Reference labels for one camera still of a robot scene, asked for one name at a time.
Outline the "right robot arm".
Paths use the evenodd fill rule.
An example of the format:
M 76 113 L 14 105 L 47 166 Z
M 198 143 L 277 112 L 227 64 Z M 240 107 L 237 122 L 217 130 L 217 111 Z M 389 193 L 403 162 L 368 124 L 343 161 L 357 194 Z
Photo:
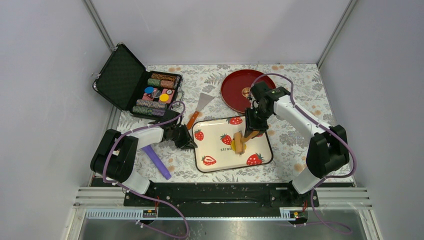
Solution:
M 287 121 L 307 140 L 306 168 L 291 181 L 287 201 L 301 205 L 309 192 L 328 174 L 339 170 L 350 161 L 346 130 L 341 125 L 320 123 L 302 106 L 295 104 L 291 93 L 284 87 L 270 89 L 261 81 L 250 88 L 251 107 L 245 110 L 243 140 L 250 140 L 266 132 L 268 119 L 275 116 Z

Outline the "yellow dough piece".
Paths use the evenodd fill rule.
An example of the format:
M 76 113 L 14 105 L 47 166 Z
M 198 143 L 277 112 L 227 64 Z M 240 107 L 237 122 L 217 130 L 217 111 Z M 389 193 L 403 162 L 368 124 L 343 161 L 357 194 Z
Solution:
M 235 152 L 236 151 L 236 144 L 235 144 L 235 140 L 233 139 L 231 141 L 231 145 L 230 145 L 231 149 Z

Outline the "white strawberry tray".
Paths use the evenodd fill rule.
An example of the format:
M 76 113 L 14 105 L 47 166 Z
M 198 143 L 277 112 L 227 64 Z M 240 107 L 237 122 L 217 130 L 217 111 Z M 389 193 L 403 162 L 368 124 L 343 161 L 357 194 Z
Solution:
M 195 163 L 202 173 L 217 172 L 264 165 L 272 162 L 274 154 L 268 134 L 261 133 L 244 144 L 244 153 L 231 148 L 236 132 L 245 130 L 245 117 L 234 116 L 196 122 L 192 127 Z

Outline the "wooden dough roller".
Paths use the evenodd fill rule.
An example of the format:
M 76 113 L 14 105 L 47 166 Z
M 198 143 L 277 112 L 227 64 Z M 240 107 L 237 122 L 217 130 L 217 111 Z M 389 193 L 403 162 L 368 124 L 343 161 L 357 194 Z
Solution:
M 244 136 L 241 131 L 236 132 L 233 136 L 234 152 L 238 155 L 242 155 L 245 152 L 244 144 L 259 134 L 259 131 L 252 131 L 248 136 Z

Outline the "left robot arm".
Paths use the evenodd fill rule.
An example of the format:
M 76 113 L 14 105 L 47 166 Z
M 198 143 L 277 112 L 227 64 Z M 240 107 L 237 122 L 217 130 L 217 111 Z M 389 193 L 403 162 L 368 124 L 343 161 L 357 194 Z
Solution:
M 178 149 L 195 149 L 197 145 L 181 118 L 179 112 L 168 109 L 146 126 L 124 133 L 108 129 L 92 157 L 90 169 L 100 174 L 106 183 L 136 193 L 142 205 L 152 204 L 155 192 L 149 188 L 151 181 L 134 169 L 137 150 L 165 141 L 174 142 Z

